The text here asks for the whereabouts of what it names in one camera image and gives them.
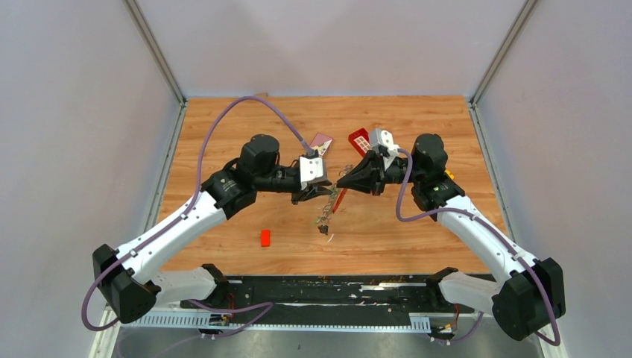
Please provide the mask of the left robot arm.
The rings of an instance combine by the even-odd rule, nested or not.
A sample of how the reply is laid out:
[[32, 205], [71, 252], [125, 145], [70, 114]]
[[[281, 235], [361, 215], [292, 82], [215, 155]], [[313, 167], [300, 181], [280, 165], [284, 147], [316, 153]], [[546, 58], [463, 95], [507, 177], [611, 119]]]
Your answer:
[[278, 160], [279, 142], [255, 135], [176, 212], [117, 248], [103, 244], [93, 251], [96, 288], [119, 322], [134, 322], [157, 304], [193, 299], [219, 308], [227, 302], [229, 290], [209, 265], [191, 271], [160, 269], [201, 234], [254, 204], [259, 192], [288, 193], [292, 204], [330, 194], [319, 153], [301, 155], [290, 166]]

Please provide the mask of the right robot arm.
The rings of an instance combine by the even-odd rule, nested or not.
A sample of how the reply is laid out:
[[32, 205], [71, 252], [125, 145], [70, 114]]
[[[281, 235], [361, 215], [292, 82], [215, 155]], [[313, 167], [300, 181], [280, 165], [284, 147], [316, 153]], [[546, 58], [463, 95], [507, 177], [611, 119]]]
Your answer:
[[338, 182], [339, 188], [380, 195], [397, 184], [410, 192], [420, 210], [455, 234], [488, 267], [484, 280], [448, 267], [428, 277], [426, 303], [435, 311], [451, 305], [490, 314], [510, 338], [520, 341], [542, 336], [559, 346], [557, 320], [566, 312], [563, 269], [552, 258], [541, 260], [500, 231], [457, 185], [446, 164], [449, 156], [437, 134], [421, 134], [411, 150], [397, 145], [382, 129], [358, 130], [349, 135], [361, 162]]

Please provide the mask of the red toy brick block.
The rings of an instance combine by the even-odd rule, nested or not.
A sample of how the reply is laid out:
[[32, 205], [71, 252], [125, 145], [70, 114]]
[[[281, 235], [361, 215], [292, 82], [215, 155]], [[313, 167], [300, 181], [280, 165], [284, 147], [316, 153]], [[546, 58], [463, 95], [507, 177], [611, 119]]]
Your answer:
[[371, 149], [369, 135], [364, 128], [359, 128], [349, 134], [348, 142], [362, 157]]

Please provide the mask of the green key tag on holder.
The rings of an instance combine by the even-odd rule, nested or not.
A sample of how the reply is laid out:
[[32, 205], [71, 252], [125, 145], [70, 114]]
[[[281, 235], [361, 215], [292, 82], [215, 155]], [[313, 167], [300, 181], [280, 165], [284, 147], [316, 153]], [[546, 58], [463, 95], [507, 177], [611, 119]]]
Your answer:
[[319, 225], [318, 230], [320, 231], [320, 233], [324, 234], [324, 235], [328, 235], [329, 234], [329, 226], [326, 224], [322, 224]]

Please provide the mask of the playing card box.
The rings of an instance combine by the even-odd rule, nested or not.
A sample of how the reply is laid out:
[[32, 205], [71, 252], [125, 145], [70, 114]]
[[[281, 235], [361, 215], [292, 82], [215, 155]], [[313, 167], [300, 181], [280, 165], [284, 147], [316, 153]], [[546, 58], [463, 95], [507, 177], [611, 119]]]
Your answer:
[[312, 141], [309, 143], [309, 147], [316, 151], [320, 157], [324, 157], [326, 152], [331, 147], [333, 138], [322, 133], [317, 133]]

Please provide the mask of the small red block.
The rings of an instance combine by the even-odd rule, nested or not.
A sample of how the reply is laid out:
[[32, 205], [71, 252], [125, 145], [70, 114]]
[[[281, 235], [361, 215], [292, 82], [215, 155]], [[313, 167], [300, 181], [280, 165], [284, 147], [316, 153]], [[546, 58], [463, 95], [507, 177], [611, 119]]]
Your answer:
[[269, 247], [271, 245], [271, 231], [270, 230], [261, 231], [260, 245], [262, 247]]

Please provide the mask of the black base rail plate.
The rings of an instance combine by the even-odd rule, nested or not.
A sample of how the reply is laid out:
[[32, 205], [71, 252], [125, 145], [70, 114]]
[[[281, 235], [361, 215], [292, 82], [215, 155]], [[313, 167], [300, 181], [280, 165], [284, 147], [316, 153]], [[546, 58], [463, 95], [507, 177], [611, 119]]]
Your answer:
[[299, 327], [405, 326], [412, 313], [452, 321], [466, 311], [435, 303], [426, 276], [419, 274], [233, 275], [200, 303], [229, 309], [231, 324], [260, 315], [260, 325]]

